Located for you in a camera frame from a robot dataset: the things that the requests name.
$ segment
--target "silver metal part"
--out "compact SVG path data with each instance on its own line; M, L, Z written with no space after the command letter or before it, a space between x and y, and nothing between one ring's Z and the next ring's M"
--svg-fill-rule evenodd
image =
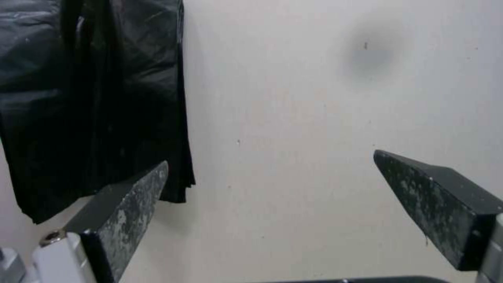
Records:
M0 282L19 283L26 273L25 265L13 249L0 248Z
M33 252L37 278L41 283L96 283L79 235L57 230L44 240L51 244Z
M40 239L40 247L46 247L50 244L57 243L63 239L66 238L66 231L59 229L59 230L54 230L50 233L47 233L42 239Z
M476 282L503 283L503 214L496 217L494 232Z

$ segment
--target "white wall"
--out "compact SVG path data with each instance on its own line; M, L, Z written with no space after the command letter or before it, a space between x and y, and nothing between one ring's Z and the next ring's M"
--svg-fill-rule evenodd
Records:
M372 154L451 166L503 198L502 1L185 3L198 185L157 206L122 282L473 282L426 245ZM33 237L12 234L38 230L10 211L0 244L23 248Z

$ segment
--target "black surface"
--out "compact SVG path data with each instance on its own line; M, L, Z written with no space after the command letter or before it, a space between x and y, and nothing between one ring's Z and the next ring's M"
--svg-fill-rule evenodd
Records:
M150 222L167 163L103 188L65 227L80 235L98 282L118 282Z
M162 160L185 202L182 26L180 0L0 2L0 133L35 223Z
M290 281L277 283L446 283L443 280L423 277L423 276L404 276L404 277L381 277L381 278L362 278L362 279L336 279L336 280L318 280L318 281Z
M405 211L457 270L478 270L503 202L456 171L385 151L374 161Z

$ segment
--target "black plastic bag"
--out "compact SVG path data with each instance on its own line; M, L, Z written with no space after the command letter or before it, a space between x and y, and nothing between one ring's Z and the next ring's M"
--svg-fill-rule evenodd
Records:
M182 26L181 0L0 2L0 130L35 223L162 160L185 202Z

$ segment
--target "screw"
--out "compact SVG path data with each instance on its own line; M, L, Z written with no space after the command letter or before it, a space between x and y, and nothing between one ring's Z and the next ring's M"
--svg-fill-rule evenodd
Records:
M46 247L50 244L57 243L61 240L66 238L66 231L65 230L54 230L47 235L45 235L39 242L40 247Z

